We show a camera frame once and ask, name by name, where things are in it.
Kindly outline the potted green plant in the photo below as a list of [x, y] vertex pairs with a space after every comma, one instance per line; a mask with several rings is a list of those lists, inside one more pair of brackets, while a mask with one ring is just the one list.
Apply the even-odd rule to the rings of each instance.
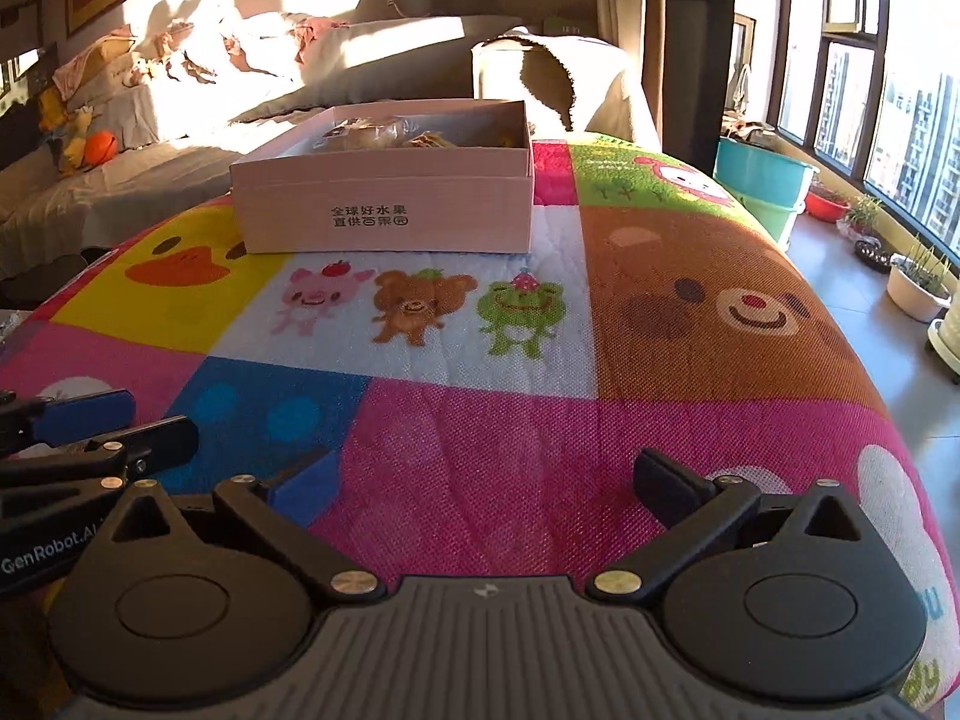
[[906, 254], [890, 257], [887, 294], [908, 317], [929, 323], [952, 304], [949, 275], [949, 259], [914, 238]]

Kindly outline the yellow snack packet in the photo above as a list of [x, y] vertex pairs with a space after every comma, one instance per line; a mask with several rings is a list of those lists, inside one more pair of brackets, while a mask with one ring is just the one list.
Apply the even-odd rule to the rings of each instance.
[[402, 146], [404, 148], [420, 149], [453, 149], [455, 148], [455, 143], [443, 137], [439, 132], [427, 130], [427, 132], [420, 132], [413, 135], [413, 137], [407, 138], [407, 140], [402, 143]]

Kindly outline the beige sofa bed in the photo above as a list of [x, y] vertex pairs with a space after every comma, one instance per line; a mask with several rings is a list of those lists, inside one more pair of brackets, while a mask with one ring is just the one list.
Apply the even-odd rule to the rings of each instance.
[[309, 110], [243, 124], [236, 115], [290, 93], [306, 47], [352, 26], [270, 11], [247, 20], [197, 13], [171, 21], [99, 65], [75, 89], [68, 112], [91, 106], [88, 135], [112, 132], [119, 154], [62, 177], [39, 130], [36, 101], [2, 117], [2, 273], [86, 249], [106, 249], [229, 187], [229, 168], [297, 124]]

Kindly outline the red plastic basin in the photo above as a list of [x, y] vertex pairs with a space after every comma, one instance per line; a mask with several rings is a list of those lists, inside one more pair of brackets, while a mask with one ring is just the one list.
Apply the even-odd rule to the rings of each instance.
[[841, 220], [850, 208], [848, 200], [836, 195], [828, 188], [812, 187], [805, 197], [805, 213], [828, 224], [835, 224]]

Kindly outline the yellow plush toy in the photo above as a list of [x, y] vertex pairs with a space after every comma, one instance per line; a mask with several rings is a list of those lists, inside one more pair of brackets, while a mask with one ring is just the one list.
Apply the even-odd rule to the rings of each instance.
[[62, 177], [71, 176], [85, 164], [89, 127], [94, 119], [91, 106], [68, 112], [55, 86], [48, 86], [37, 98], [39, 130], [46, 138]]

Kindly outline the colourful cartoon play mat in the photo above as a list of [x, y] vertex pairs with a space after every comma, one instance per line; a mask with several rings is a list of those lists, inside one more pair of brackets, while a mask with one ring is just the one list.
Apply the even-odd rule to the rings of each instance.
[[521, 257], [252, 255], [216, 199], [21, 325], [3, 387], [123, 388], [197, 424], [174, 494], [272, 476], [280, 511], [382, 577], [585, 578], [658, 533], [644, 447], [794, 494], [850, 489], [928, 617], [905, 699], [958, 683], [957, 589], [884, 400], [811, 285], [709, 177], [610, 138], [534, 146]]

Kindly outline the orange ball toy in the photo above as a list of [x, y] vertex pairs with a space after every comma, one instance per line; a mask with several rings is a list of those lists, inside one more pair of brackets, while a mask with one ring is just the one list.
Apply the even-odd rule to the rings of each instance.
[[83, 149], [83, 166], [98, 167], [114, 160], [119, 154], [119, 140], [112, 132], [91, 133], [86, 137]]

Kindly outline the grey pillow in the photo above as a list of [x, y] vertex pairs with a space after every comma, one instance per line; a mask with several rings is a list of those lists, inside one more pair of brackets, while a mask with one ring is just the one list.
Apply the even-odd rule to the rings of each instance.
[[454, 15], [331, 29], [306, 47], [297, 88], [236, 119], [247, 124], [297, 110], [389, 99], [470, 98], [472, 49], [522, 24], [517, 16]]

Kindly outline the bread bun clear packet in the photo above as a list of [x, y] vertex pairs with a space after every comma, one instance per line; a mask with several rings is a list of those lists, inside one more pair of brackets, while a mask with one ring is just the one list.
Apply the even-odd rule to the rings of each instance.
[[395, 148], [409, 138], [402, 117], [350, 117], [327, 128], [311, 143], [313, 151], [358, 151]]

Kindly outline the pink cardboard box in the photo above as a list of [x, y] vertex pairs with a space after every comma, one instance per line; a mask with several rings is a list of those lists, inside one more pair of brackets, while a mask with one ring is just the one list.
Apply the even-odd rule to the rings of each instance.
[[[409, 138], [432, 130], [455, 148], [311, 149], [350, 117], [402, 117]], [[254, 254], [524, 254], [534, 208], [526, 108], [469, 98], [329, 107], [237, 160], [231, 199]]]

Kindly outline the teal plastic bucket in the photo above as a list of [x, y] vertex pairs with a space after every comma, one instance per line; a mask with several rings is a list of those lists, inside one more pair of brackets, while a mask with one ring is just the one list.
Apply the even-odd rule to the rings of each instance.
[[713, 177], [754, 216], [779, 249], [789, 249], [794, 224], [818, 169], [784, 154], [721, 138]]

